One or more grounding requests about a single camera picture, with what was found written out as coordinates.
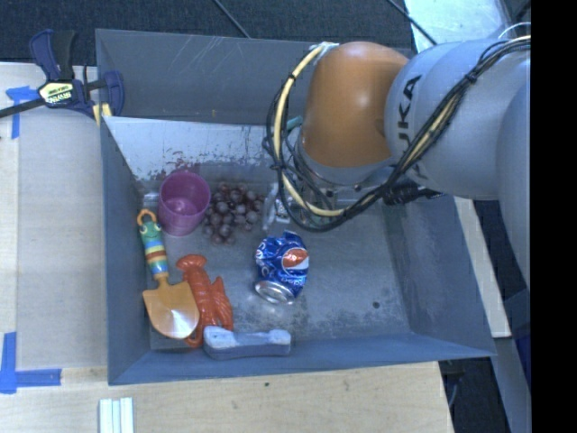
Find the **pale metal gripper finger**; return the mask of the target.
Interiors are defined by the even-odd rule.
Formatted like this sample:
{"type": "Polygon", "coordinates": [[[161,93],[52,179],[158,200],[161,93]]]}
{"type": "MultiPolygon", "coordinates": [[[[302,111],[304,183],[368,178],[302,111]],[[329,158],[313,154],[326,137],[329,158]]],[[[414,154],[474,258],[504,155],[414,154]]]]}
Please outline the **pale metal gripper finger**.
{"type": "Polygon", "coordinates": [[[278,182],[271,184],[268,200],[274,207],[286,207],[289,204],[289,196],[286,194],[284,186],[278,182]]]}
{"type": "Polygon", "coordinates": [[[282,203],[274,203],[263,220],[264,231],[282,231],[289,225],[291,219],[282,203]]]}

